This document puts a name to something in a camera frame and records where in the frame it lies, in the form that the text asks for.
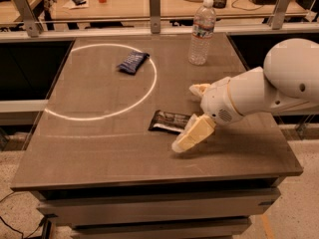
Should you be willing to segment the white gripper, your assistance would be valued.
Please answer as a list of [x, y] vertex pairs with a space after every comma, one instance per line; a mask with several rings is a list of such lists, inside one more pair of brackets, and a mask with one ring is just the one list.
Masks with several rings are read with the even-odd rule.
[[216, 123], [227, 125], [242, 120], [234, 107], [229, 91], [230, 77], [223, 78], [213, 84], [194, 84], [190, 92], [201, 99], [200, 107], [205, 113], [198, 117], [192, 115], [184, 131], [172, 143], [174, 152], [187, 151], [214, 133]]

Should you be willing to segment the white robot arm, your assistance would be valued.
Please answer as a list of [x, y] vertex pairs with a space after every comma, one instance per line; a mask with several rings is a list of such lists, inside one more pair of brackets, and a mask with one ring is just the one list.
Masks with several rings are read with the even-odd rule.
[[212, 84], [192, 85], [200, 98], [201, 116], [190, 117], [171, 145], [187, 151], [227, 125], [259, 112], [283, 112], [315, 107], [319, 103], [319, 44], [287, 39], [272, 47], [261, 67]]

